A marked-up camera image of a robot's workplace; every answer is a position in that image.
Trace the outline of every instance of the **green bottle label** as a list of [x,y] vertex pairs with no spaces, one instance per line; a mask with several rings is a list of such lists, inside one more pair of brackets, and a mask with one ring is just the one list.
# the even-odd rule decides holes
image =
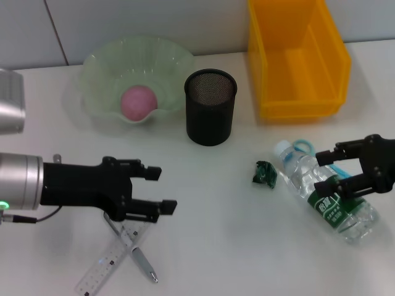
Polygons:
[[[334,175],[328,178],[328,182],[336,183],[339,177]],[[337,228],[356,207],[358,207],[364,199],[352,199],[344,202],[338,194],[328,197],[319,197],[317,192],[311,193],[307,202],[316,209],[317,212],[328,222],[333,228]]]

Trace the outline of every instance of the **clear plastic ruler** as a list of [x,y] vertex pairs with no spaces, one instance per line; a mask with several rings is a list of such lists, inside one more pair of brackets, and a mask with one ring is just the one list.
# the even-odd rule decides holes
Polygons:
[[94,296],[100,291],[126,255],[134,249],[136,242],[150,225],[146,222],[127,220],[111,224],[111,221],[107,218],[106,220],[113,230],[118,232],[118,237],[95,261],[76,286],[75,291],[80,296]]

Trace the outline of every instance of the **silver pen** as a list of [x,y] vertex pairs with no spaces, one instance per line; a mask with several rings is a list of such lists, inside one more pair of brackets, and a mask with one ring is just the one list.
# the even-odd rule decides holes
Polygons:
[[[104,213],[104,219],[108,222],[115,234],[117,236],[120,236],[119,230],[115,227],[115,225],[106,213]],[[149,279],[151,279],[154,283],[158,283],[158,277],[156,276],[154,268],[151,266],[151,264],[149,264],[147,258],[143,254],[143,251],[141,251],[139,247],[134,248],[129,255],[131,255],[131,257],[135,259],[137,264],[140,266],[140,268],[144,271]]]
[[137,263],[140,266],[140,268],[147,275],[147,277],[149,277],[155,283],[157,283],[158,282],[158,278],[156,276],[154,268],[151,266],[151,264],[149,264],[147,258],[144,256],[144,254],[141,251],[141,249],[139,247],[137,247],[137,248],[133,249],[133,251],[131,251],[131,254],[132,254],[133,258],[137,261]]

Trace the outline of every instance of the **green glass bowl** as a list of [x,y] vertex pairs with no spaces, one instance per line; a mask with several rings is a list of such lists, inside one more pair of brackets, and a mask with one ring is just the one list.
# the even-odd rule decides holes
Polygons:
[[[91,115],[141,123],[161,111],[185,106],[184,83],[193,67],[193,55],[178,44],[163,38],[132,36],[110,42],[86,58],[79,87]],[[151,88],[158,101],[158,109],[141,121],[127,119],[120,109],[122,94],[136,85]]]

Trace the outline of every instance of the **yellow storage box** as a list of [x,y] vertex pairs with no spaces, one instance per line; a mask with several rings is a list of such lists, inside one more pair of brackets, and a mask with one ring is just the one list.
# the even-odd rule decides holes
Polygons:
[[351,58],[324,0],[249,0],[249,63],[259,114],[317,118],[345,102]]

